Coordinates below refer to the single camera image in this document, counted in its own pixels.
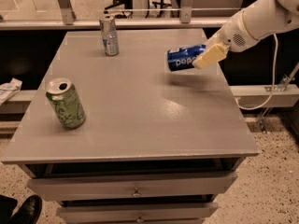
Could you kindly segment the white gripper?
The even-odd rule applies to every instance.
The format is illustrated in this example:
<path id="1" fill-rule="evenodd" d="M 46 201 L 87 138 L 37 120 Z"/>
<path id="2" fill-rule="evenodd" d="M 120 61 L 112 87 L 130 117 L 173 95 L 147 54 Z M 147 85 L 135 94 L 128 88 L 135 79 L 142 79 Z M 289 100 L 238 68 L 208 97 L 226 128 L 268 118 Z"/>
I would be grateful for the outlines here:
<path id="1" fill-rule="evenodd" d="M 214 33 L 206 31 L 206 49 L 192 62 L 195 68 L 203 69 L 227 57 L 228 51 L 242 52 L 255 46 L 259 40 L 248 27 L 249 13 L 242 9 L 235 13 Z"/>

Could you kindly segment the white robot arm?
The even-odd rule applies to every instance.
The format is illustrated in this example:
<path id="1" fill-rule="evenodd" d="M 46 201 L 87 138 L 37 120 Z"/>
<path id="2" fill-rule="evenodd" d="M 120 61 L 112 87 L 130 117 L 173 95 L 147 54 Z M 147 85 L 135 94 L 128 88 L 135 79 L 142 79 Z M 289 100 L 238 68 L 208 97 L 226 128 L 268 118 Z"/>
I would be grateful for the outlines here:
<path id="1" fill-rule="evenodd" d="M 192 62 L 205 68 L 224 60 L 227 53 L 242 52 L 264 38 L 299 28 L 299 0 L 257 0 L 242 8 L 206 42 L 205 50 Z"/>

